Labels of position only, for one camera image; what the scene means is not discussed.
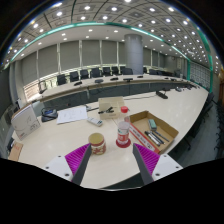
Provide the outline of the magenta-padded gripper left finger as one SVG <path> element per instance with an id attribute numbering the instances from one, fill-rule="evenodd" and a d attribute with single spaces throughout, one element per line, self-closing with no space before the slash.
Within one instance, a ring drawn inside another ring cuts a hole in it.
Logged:
<path id="1" fill-rule="evenodd" d="M 57 156 L 43 169 L 65 180 L 80 185 L 91 155 L 91 144 L 83 145 L 66 156 Z"/>

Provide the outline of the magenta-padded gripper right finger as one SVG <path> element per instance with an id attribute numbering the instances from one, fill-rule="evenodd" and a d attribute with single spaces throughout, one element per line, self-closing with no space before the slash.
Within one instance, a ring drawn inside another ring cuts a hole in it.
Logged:
<path id="1" fill-rule="evenodd" d="M 137 143 L 133 144 L 133 155 L 145 185 L 182 169 L 168 154 L 159 155 Z"/>

